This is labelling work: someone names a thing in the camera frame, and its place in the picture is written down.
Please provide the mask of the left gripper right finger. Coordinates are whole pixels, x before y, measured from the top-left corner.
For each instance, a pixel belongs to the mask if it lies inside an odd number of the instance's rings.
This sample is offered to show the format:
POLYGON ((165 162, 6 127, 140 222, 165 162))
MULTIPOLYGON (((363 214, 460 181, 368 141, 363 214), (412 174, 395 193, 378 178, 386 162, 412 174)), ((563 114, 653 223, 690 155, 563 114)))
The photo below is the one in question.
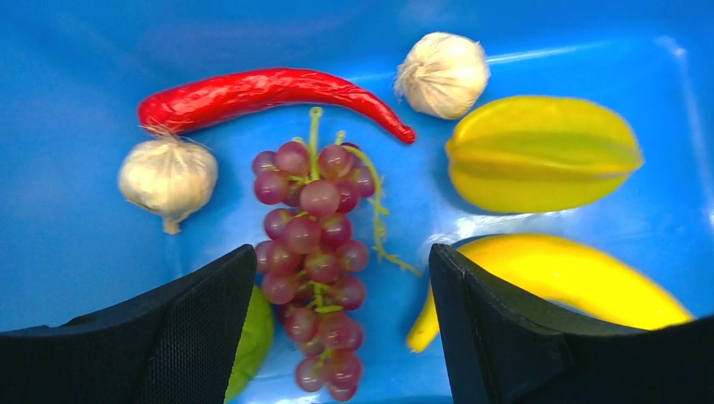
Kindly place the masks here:
POLYGON ((456 403, 710 403, 713 319, 656 331, 562 308, 446 244, 429 253, 456 403))

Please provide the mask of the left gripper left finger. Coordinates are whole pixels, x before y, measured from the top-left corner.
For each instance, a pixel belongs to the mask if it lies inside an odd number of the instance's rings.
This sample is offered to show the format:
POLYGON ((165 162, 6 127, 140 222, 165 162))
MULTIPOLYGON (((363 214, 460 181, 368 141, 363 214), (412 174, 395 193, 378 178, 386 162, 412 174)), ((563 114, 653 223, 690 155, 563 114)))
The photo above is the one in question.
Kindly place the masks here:
POLYGON ((3 332, 2 402, 223 402, 256 268, 243 245, 58 327, 3 332))

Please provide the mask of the yellow green starfruit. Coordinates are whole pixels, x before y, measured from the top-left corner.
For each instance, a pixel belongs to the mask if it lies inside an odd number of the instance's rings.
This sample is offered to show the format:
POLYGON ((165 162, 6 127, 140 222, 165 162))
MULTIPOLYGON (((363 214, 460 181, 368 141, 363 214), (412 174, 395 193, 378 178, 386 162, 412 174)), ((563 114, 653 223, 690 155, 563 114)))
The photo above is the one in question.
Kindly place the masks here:
POLYGON ((448 175, 468 203, 496 213, 591 204, 644 164, 634 131, 587 99, 520 95, 475 109, 445 143, 448 175))

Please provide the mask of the purple grape bunch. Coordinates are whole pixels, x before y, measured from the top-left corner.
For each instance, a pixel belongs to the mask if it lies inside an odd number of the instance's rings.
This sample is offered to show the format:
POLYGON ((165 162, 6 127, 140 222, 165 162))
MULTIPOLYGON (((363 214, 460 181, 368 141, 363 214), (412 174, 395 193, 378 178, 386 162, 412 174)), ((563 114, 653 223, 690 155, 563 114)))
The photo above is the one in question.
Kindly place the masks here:
POLYGON ((386 250, 384 178, 343 131, 321 143, 321 119, 322 109, 312 108, 306 138, 254 158, 253 192, 269 207, 266 238, 254 251, 261 290, 303 355, 297 386, 347 402, 365 371, 358 355, 365 331, 353 317, 366 298, 360 273, 371 261, 413 266, 386 250))

